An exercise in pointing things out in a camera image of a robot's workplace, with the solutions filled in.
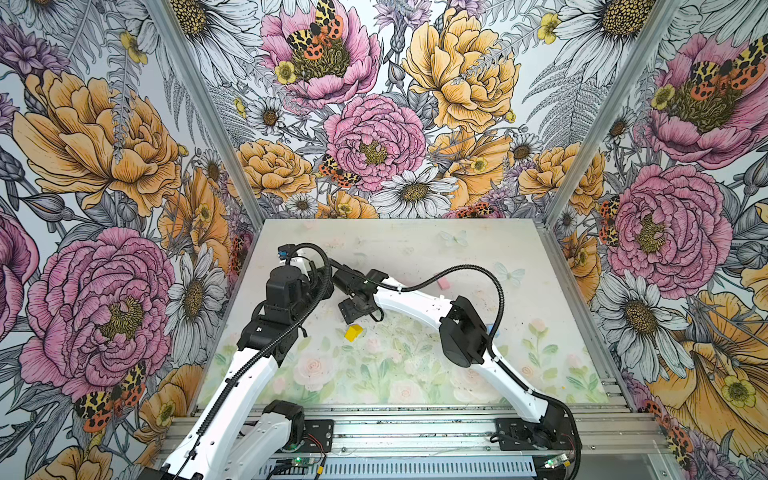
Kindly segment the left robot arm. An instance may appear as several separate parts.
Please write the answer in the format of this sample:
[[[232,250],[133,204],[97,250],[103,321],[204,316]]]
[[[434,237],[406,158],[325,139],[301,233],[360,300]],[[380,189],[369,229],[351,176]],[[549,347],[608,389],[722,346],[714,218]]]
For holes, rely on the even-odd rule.
[[[193,429],[158,468],[142,479],[251,479],[269,458],[300,443],[301,406],[277,401],[248,432],[253,405],[298,339],[307,317],[333,293],[332,269],[299,256],[281,258],[266,284],[266,297],[243,328],[229,371]]]

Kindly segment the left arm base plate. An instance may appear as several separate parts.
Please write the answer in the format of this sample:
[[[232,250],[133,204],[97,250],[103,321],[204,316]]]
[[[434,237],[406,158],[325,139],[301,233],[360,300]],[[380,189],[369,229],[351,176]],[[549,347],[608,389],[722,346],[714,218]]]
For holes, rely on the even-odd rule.
[[[301,435],[292,438],[281,453],[327,454],[332,450],[335,422],[330,419],[306,420]]]

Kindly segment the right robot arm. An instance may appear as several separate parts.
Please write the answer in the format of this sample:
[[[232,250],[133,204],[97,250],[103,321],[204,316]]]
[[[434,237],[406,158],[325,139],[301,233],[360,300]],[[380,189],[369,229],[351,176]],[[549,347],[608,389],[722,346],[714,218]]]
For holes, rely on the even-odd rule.
[[[364,274],[338,262],[333,267],[336,269],[333,284],[347,296],[339,303],[347,323],[365,316],[381,321],[389,311],[411,317],[438,333],[442,353],[448,361],[477,374],[507,400],[527,429],[523,440],[532,448],[553,449],[560,440],[565,440],[574,452],[581,451],[582,442],[570,408],[533,387],[494,346],[493,339],[505,310],[505,297],[500,282],[490,271],[476,265],[458,265],[415,286],[405,286],[379,270]],[[498,296],[497,315],[491,325],[485,324],[464,296],[449,299],[422,291],[460,271],[481,273],[491,280]]]

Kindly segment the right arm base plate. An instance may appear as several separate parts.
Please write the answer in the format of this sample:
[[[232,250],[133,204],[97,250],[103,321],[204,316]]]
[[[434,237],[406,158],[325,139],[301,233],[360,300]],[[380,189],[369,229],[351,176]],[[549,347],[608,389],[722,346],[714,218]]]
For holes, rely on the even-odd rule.
[[[495,428],[492,440],[502,451],[574,451],[581,446],[568,418],[554,428],[519,418],[497,418]]]

